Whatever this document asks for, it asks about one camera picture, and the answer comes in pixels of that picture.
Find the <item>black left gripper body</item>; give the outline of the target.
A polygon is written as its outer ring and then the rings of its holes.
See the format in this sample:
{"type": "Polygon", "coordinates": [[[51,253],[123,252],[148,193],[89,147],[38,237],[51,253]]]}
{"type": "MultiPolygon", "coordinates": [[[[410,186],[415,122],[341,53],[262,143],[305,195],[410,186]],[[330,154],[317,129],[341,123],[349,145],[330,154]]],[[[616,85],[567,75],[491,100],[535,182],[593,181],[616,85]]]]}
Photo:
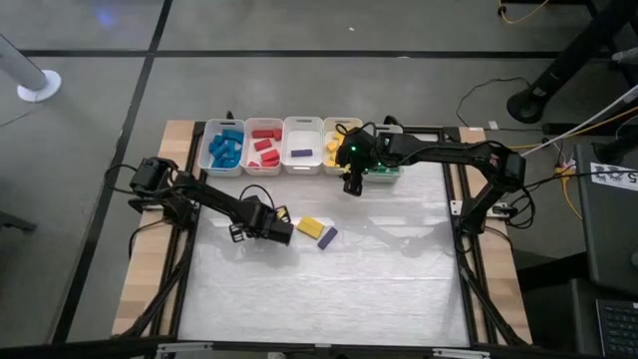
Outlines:
{"type": "Polygon", "coordinates": [[[257,196],[250,196],[242,202],[246,204],[242,225],[248,237],[290,244],[294,224],[278,220],[274,211],[276,207],[267,205],[257,196]]]}

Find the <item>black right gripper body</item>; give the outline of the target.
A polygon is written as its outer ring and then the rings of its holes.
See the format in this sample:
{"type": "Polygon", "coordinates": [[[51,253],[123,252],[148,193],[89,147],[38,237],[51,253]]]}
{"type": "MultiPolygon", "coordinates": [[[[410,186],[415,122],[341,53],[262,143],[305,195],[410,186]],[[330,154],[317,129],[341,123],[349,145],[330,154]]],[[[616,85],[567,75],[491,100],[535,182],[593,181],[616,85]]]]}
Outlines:
{"type": "Polygon", "coordinates": [[[361,126],[347,129],[336,126],[343,142],[335,155],[335,164],[351,171],[366,172],[377,168],[381,162],[377,150],[377,127],[361,126]]]}

